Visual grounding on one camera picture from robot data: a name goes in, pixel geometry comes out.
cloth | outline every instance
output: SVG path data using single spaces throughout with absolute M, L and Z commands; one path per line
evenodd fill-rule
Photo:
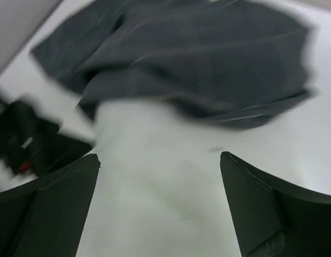
M 255 127 L 309 96 L 308 31 L 245 0 L 98 0 L 32 53 L 82 95 L 88 115 L 103 101 L 151 98 L 207 122 Z

cloth fold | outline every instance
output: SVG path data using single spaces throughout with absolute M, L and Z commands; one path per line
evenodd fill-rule
M 197 119 L 255 127 L 309 97 L 301 63 L 308 33 L 246 0 L 97 0 L 32 53 L 82 95 L 87 114 L 104 101 L 147 97 Z M 249 108 L 258 110 L 253 119 Z

